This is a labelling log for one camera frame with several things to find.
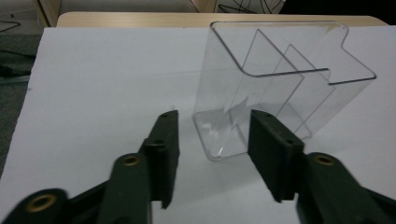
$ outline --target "black cable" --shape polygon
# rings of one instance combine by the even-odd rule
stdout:
[[[233,10],[238,10],[238,8],[236,8],[236,7],[228,7],[228,6],[225,6],[225,5],[219,5],[219,7],[221,7],[221,10],[223,10],[224,11],[224,7],[227,7],[227,8],[229,8],[229,9],[233,9]],[[254,12],[254,11],[250,11],[250,10],[248,10],[248,9],[244,9],[244,10],[241,10],[242,12],[246,12],[246,13],[251,13],[251,14],[257,14],[257,12]]]
[[[0,77],[25,77],[30,76],[31,71],[15,70],[0,64]]]
[[[18,52],[14,52],[14,51],[10,51],[10,50],[5,50],[5,49],[0,49],[0,53],[9,53],[9,54],[16,54],[28,59],[35,59],[35,55],[32,54],[22,54],[22,53],[18,53]]]
[[[265,1],[265,0],[260,0],[260,3],[261,3],[261,4],[262,4],[262,1],[264,2],[265,6],[267,7],[268,12],[269,12],[270,14],[272,14],[271,9],[268,7],[267,1]]]
[[[219,9],[224,12],[224,13],[230,13],[229,11],[227,11],[225,8],[223,8],[224,5],[219,5]]]
[[[238,13],[241,12],[242,4],[244,4],[244,0],[242,0],[241,3],[239,4]]]
[[[262,0],[260,0],[260,5],[262,6],[262,13],[265,14],[264,6],[262,5]]]
[[[13,28],[15,28],[15,27],[21,25],[21,23],[18,22],[18,21],[0,21],[0,22],[15,24],[15,25],[13,25],[13,26],[11,26],[11,27],[8,27],[8,28],[6,28],[6,29],[4,29],[4,30],[1,30],[0,33],[3,33],[3,32],[5,32],[5,31],[7,31],[7,30],[13,29]]]
[[[236,5],[239,6],[240,8],[244,9],[245,12],[257,14],[257,12],[254,12],[254,11],[251,11],[250,9],[248,9],[248,8],[242,7],[242,4],[237,3],[235,0],[233,0],[233,2],[236,3]]]
[[[271,9],[271,11],[274,11],[274,9],[276,9],[277,7],[279,7],[280,3],[282,2],[282,0],[279,0],[279,2],[277,2],[277,4]]]
[[[251,0],[248,1],[247,8],[250,8]]]

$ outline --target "clear acrylic holder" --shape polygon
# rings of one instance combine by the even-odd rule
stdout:
[[[192,115],[212,161],[248,150],[250,110],[312,137],[373,79],[335,21],[213,22]]]

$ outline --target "wooden table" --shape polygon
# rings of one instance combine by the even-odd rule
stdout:
[[[387,25],[371,16],[69,12],[59,18],[57,27],[208,27],[212,21],[339,21],[347,26]]]

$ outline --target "white table surface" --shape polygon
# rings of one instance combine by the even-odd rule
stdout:
[[[0,219],[22,198],[102,183],[136,152],[161,113],[179,111],[174,199],[154,223],[298,223],[295,202],[275,203],[248,157],[215,163],[191,113],[206,28],[46,29],[0,180]],[[396,199],[396,29],[351,28],[346,49],[378,79],[306,150],[343,161],[368,188]]]

